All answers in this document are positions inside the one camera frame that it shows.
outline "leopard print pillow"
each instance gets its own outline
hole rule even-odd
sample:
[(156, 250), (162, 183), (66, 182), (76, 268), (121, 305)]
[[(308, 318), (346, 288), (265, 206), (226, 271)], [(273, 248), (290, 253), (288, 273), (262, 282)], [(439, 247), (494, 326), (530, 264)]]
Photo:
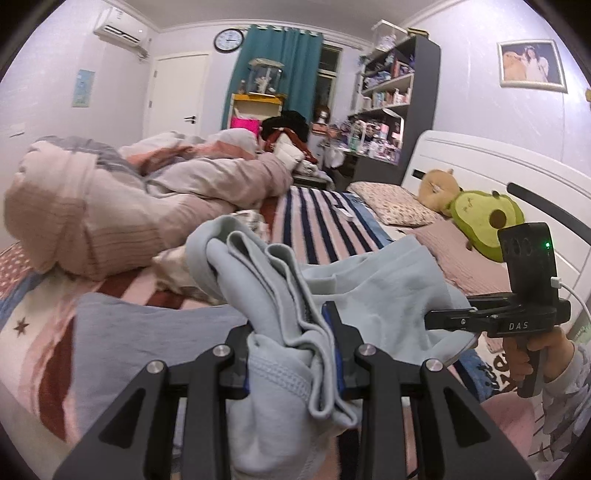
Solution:
[(424, 226), (443, 217), (421, 205), (414, 196), (398, 185), (356, 181), (349, 185), (384, 225)]

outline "sweatshirt cuff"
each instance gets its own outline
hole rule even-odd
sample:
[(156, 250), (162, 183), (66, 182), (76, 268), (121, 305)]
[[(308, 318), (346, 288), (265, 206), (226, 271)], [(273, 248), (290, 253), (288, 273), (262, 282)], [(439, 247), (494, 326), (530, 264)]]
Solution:
[(552, 382), (544, 384), (544, 389), (551, 397), (558, 397), (564, 395), (566, 388), (576, 382), (577, 377), (583, 368), (583, 354), (579, 351), (577, 346), (574, 346), (573, 359), (570, 361), (566, 370), (562, 372)]

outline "person's hand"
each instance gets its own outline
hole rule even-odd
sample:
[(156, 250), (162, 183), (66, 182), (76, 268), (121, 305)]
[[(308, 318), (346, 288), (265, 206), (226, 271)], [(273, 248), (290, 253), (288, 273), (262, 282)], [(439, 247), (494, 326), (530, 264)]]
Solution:
[[(547, 382), (551, 382), (566, 370), (573, 359), (574, 345), (566, 338), (562, 328), (555, 326), (551, 332), (533, 336), (527, 342), (527, 348), (532, 352), (546, 347), (548, 355), (544, 364), (544, 377)], [(530, 357), (527, 352), (517, 348), (515, 337), (504, 337), (503, 348), (513, 380), (521, 381), (526, 375), (533, 373), (534, 369), (529, 364)]]

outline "white door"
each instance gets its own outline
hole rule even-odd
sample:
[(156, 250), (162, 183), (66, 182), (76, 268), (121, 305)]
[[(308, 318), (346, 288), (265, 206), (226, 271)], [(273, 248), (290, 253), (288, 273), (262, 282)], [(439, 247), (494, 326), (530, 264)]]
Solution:
[(156, 59), (144, 137), (171, 130), (199, 133), (207, 62), (207, 53)]

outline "door frame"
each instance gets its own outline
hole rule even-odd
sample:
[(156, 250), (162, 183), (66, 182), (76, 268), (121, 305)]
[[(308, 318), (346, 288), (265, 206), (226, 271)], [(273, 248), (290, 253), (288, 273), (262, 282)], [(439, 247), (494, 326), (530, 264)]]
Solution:
[(150, 101), (152, 99), (152, 94), (154, 93), (154, 72), (156, 71), (156, 65), (160, 60), (167, 60), (167, 59), (176, 59), (180, 57), (195, 57), (195, 56), (205, 56), (206, 64), (205, 64), (205, 78), (203, 81), (203, 93), (201, 98), (199, 99), (199, 104), (197, 105), (197, 135), (201, 135), (201, 118), (203, 113), (203, 99), (205, 97), (205, 87), (207, 85), (207, 78), (209, 77), (209, 66), (211, 62), (211, 51), (185, 51), (179, 53), (170, 53), (168, 55), (160, 55), (158, 57), (153, 57), (152, 62), (150, 65), (150, 80), (148, 81), (148, 90), (146, 92), (146, 98), (144, 103), (144, 120), (142, 125), (142, 138), (146, 138), (148, 132), (148, 126), (150, 124)]

